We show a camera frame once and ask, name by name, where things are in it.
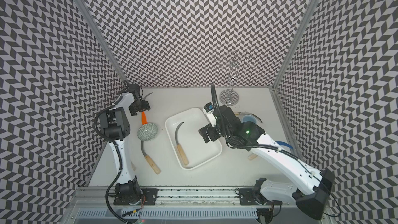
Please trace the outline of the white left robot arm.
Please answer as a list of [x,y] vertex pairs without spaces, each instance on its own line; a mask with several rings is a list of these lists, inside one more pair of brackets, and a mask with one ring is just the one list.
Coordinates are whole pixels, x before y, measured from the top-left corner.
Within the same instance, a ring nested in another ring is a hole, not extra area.
[[115,204],[139,205],[143,201],[143,193],[126,149],[134,134],[128,117],[150,110],[150,105],[141,86],[126,80],[123,84],[124,88],[117,93],[117,101],[96,114],[93,128],[109,143],[113,152],[117,176],[111,187],[115,189],[112,194]]

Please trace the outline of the white plastic storage box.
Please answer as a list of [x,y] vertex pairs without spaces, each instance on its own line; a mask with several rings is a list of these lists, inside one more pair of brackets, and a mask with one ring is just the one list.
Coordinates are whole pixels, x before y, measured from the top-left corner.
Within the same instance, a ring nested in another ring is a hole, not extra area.
[[[184,122],[178,131],[178,140],[181,144],[189,164],[185,166],[177,151],[175,131],[177,126]],[[219,157],[222,153],[222,144],[219,140],[205,143],[199,134],[199,129],[208,125],[209,121],[199,108],[191,108],[165,121],[165,128],[172,145],[172,149],[180,167],[185,171],[195,170]]]

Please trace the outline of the light blue mug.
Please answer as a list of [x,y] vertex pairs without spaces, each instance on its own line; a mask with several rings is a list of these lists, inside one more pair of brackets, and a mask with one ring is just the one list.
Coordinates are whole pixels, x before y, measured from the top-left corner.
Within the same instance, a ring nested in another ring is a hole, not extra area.
[[252,123],[256,124],[257,119],[253,115],[244,115],[242,118],[242,122],[252,122]]

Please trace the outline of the wooden handle sickle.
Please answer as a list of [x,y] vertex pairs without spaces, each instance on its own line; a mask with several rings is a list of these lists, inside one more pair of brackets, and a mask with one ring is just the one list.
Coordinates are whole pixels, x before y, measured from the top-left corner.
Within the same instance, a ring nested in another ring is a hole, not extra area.
[[159,175],[161,173],[161,170],[156,165],[156,163],[152,160],[152,158],[145,152],[144,141],[141,141],[141,151],[142,151],[143,156],[145,157],[145,160],[148,162],[148,164],[153,169],[155,174]]

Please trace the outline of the blue blade sickle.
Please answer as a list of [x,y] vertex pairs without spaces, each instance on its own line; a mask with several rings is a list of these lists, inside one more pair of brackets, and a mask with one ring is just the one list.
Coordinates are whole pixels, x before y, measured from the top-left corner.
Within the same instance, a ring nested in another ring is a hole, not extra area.
[[[284,149],[286,149],[286,150],[289,151],[289,152],[293,152],[293,151],[294,151],[294,148],[293,148],[290,144],[288,144],[288,143],[286,143],[286,142],[276,141],[276,143],[277,143],[278,145],[284,147]],[[251,154],[248,156],[248,160],[252,161],[252,160],[254,160],[256,157],[258,157],[256,154],[251,153]]]

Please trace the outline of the orange collar sickle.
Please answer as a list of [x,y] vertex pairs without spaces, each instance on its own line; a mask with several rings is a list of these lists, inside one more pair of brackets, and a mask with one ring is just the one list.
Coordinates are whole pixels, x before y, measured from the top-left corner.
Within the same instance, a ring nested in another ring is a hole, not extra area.
[[[148,96],[150,96],[151,94],[152,94],[152,92],[150,92],[150,93],[148,93],[147,95],[145,95],[145,96],[143,97],[143,102],[144,102],[144,101],[147,102],[146,98],[147,98]],[[141,118],[142,118],[142,125],[145,125],[145,124],[148,123],[147,118],[146,118],[146,115],[145,115],[145,110],[143,110],[143,111],[141,112]]]

